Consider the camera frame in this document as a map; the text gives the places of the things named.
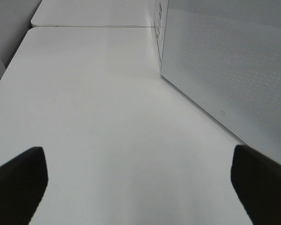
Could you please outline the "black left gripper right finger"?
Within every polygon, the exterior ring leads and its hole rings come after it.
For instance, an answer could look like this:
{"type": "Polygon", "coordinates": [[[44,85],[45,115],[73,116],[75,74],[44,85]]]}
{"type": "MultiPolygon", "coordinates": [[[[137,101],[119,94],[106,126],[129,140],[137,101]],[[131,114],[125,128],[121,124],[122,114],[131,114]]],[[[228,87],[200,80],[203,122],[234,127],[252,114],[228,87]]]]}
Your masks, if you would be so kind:
{"type": "Polygon", "coordinates": [[[230,180],[254,225],[281,225],[280,164],[247,145],[237,145],[230,180]]]}

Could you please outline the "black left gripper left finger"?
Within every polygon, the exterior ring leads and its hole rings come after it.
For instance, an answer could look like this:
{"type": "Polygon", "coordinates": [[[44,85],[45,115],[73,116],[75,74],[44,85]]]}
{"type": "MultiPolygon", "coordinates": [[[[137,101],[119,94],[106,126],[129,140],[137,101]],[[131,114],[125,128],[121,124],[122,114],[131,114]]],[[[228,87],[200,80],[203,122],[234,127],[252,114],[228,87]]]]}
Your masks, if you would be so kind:
{"type": "Polygon", "coordinates": [[[0,166],[0,225],[27,225],[48,185],[42,147],[32,147],[0,166]]]}

